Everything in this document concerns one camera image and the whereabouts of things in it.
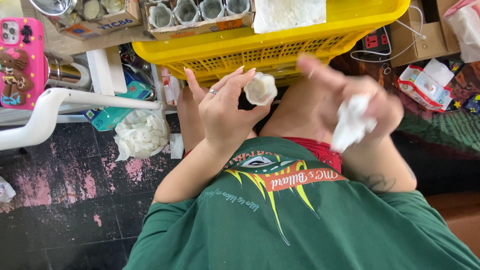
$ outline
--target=metal container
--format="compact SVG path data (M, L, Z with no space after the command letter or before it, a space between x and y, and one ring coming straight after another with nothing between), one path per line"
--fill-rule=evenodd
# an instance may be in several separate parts
M82 5L81 0L30 0L30 3L42 14L55 20L69 17Z
M45 59L47 61L45 87L92 91L92 78L87 63L74 58L71 64L61 64L60 58L49 52L45 52Z

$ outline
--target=thigh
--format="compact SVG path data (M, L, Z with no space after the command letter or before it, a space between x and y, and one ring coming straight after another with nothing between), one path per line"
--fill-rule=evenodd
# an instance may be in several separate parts
M312 111L326 96L326 91L312 80L301 78L285 92L278 108L259 135L316 139L316 123L313 122ZM326 134L322 141L331 143L332 135Z
M187 86L180 91L177 114L180 121L180 130L185 151L192 150L205 138L204 127L200 122L198 105L193 100L193 93Z

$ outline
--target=yellow plastic crate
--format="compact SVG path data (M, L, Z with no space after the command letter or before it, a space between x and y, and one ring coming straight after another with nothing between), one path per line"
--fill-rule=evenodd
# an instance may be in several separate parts
M192 69L200 85L211 86L242 65L271 74L278 86L300 77L300 53L314 53L325 63L349 51L374 29L399 18L409 0L327 0L327 22L320 25L255 34L250 27L171 39L133 42L135 52L150 63L165 66L186 80Z

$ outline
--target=red shorts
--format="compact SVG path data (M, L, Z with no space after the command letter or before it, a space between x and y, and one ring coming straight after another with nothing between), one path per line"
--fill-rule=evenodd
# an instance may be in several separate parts
M342 158L337 152L330 150L330 144L328 143L318 143L316 140L299 138L299 137L282 137L296 144L299 144L307 150L309 150L319 161L327 164L328 166L334 168L339 173L342 173Z

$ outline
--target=cardboard tray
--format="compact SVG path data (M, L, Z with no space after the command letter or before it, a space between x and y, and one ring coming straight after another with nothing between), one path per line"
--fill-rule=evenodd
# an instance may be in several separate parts
M77 40L105 36L143 23L138 0L126 1L125 9L117 13L107 14L100 18L80 22L71 26L63 27L58 21L49 19L60 34Z
M194 0L194 1L198 5L203 0ZM177 6L177 0L169 0L168 3L165 3L165 4L170 4L170 8L173 10ZM225 30L230 30L230 29L235 29L240 27L251 27L251 25L253 24L253 18L255 17L255 5L254 5L254 1L251 1L249 12L244 12L244 13L240 13L232 16L225 16L222 18L216 18L208 21L199 21L192 25L180 25L177 18L175 18L174 16L173 19L175 20L175 24L176 24L175 26L155 29L155 27L153 27L148 22L148 16L150 16L149 9L152 6L156 6L156 5L152 3L147 3L144 6L145 15L146 15L145 17L147 19L146 24L147 24L148 32L152 34L159 41L169 40L169 39L179 38L179 37L207 34L207 33L218 32L218 31L225 31Z

